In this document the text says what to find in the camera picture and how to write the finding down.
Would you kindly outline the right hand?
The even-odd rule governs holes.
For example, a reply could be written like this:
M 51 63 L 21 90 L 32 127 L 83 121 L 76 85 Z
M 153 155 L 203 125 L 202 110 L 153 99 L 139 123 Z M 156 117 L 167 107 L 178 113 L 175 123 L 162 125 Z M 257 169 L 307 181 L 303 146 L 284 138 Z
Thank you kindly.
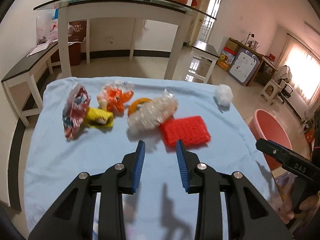
M 306 213 L 306 216 L 303 220 L 304 223 L 307 223 L 313 219 L 318 208 L 319 208 L 318 194 L 308 197 L 306 200 L 304 200 L 300 204 L 299 206 L 300 211 Z M 283 221 L 284 224 L 288 224 L 291 220 L 294 219 L 295 213 L 293 211 L 292 199 L 290 194 L 285 196 L 285 200 L 281 206 L 281 209 L 278 212 L 278 216 L 280 217 L 280 219 Z

